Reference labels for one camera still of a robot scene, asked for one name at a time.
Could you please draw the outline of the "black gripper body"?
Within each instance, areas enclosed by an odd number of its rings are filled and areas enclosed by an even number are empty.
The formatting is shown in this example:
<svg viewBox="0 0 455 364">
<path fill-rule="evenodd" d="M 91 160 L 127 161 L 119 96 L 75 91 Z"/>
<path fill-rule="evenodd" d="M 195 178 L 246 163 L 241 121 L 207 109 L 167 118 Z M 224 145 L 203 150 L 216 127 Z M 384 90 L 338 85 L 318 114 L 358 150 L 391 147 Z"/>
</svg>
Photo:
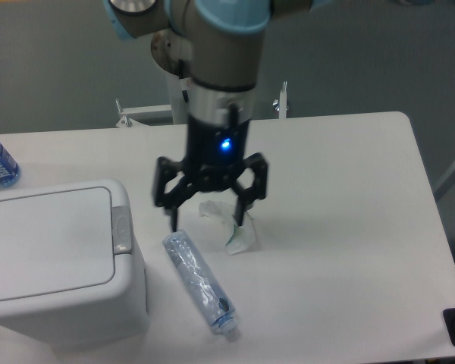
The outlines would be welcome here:
<svg viewBox="0 0 455 364">
<path fill-rule="evenodd" d="M 201 192 L 221 192 L 234 183 L 234 168 L 243 161 L 249 122 L 223 128 L 190 115 L 182 160 L 187 183 Z"/>
</svg>

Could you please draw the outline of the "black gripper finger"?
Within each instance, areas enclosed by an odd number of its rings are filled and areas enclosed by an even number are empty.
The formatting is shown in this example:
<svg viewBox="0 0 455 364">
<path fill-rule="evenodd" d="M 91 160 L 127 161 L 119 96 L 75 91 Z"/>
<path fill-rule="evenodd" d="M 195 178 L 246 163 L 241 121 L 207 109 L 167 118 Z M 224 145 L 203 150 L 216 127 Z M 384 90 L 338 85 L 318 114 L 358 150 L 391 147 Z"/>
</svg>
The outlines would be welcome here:
<svg viewBox="0 0 455 364">
<path fill-rule="evenodd" d="M 247 188 L 238 181 L 245 170 L 251 170 L 253 173 L 253 182 Z M 254 153 L 239 163 L 231 189 L 237 194 L 234 219 L 238 226 L 242 226 L 244 214 L 253 207 L 253 203 L 258 199 L 263 200 L 267 196 L 268 162 L 262 153 Z"/>
<path fill-rule="evenodd" d="M 185 174 L 183 162 L 167 157 L 157 158 L 153 180 L 153 202 L 170 217 L 170 226 L 177 231 L 180 206 L 193 196 L 193 185 Z"/>
</svg>

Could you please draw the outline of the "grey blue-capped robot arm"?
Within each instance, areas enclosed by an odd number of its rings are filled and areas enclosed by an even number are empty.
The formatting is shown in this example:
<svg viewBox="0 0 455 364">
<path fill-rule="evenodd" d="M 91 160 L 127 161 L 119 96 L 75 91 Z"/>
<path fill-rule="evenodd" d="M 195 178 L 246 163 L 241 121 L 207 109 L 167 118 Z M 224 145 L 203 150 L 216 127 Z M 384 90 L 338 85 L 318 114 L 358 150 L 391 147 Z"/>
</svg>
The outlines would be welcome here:
<svg viewBox="0 0 455 364">
<path fill-rule="evenodd" d="M 272 20 L 321 6 L 319 1 L 106 1 L 116 33 L 137 39 L 170 33 L 180 45 L 165 54 L 187 92 L 186 153 L 179 162 L 160 157 L 152 186 L 155 205 L 177 229 L 181 205 L 197 193 L 233 190 L 234 218 L 267 194 L 268 163 L 246 155 L 246 140 L 265 30 Z"/>
</svg>

